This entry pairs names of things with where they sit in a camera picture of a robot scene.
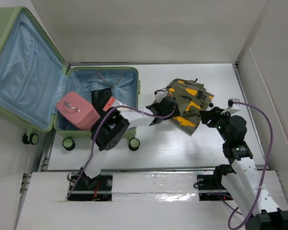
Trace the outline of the yellow camouflage garment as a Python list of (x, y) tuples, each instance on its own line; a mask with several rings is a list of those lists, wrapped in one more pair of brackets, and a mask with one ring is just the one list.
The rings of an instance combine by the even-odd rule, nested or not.
[(213, 106), (214, 95), (197, 80), (174, 79), (166, 90), (175, 98), (180, 112), (171, 121), (191, 136), (201, 122), (200, 111)]

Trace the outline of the black garment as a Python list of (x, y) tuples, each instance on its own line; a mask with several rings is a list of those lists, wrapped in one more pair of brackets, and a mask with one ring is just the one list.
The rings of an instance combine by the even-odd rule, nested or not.
[(102, 90), (91, 91), (91, 101), (96, 111), (101, 114), (104, 112), (103, 108), (112, 96), (111, 88), (104, 88)]

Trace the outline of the pink case with chrome handle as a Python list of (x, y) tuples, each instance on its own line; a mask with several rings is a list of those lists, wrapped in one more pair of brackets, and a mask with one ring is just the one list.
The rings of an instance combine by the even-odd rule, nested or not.
[(100, 115), (93, 105), (76, 92), (69, 92), (56, 104), (56, 109), (79, 130), (90, 130)]

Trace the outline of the green hard-shell suitcase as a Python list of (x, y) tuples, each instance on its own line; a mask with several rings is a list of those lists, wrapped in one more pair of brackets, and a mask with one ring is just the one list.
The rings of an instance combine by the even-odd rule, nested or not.
[(54, 129), (63, 136), (63, 147), (74, 149), (74, 139), (88, 138), (91, 132), (73, 126), (56, 103), (69, 92), (90, 101), (94, 91), (105, 88), (127, 106), (138, 106), (137, 69), (69, 67), (26, 7), (0, 8), (0, 117), (26, 130), (24, 144), (34, 145), (38, 132)]

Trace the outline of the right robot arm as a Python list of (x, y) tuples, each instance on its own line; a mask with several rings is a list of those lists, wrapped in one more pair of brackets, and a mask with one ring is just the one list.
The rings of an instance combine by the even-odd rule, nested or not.
[(279, 207), (264, 186), (265, 173), (258, 173), (244, 140), (247, 122), (241, 116), (231, 115), (231, 111), (219, 107), (200, 111), (202, 123), (216, 128), (223, 138), (223, 153), (229, 161), (215, 168), (212, 183), (225, 188), (240, 209), (244, 221), (236, 229), (288, 230), (288, 211)]

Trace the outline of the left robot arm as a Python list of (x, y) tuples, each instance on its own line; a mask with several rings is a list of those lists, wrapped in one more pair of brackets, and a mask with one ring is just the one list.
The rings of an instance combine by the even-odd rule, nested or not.
[(80, 169), (77, 181), (81, 181), (81, 185), (87, 190), (97, 186), (101, 164), (94, 162), (95, 145), (99, 151), (109, 151), (117, 146), (128, 129), (157, 125), (179, 115), (179, 106), (175, 98), (166, 92), (157, 94), (156, 100), (141, 110), (124, 104), (109, 108), (91, 127), (91, 153)]

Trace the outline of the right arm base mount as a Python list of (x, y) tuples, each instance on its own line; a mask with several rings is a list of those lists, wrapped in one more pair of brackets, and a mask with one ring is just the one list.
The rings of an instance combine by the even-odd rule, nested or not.
[(231, 201), (230, 193), (217, 182), (214, 176), (208, 174), (197, 175), (197, 182), (193, 185), (198, 190), (199, 201)]

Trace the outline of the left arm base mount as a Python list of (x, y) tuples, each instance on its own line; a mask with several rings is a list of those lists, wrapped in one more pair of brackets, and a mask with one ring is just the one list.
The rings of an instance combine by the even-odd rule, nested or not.
[(69, 201), (111, 201), (112, 200), (112, 185), (113, 175), (98, 175), (90, 179), (85, 174), (72, 190), (78, 174), (68, 174), (69, 190), (67, 193), (67, 200)]

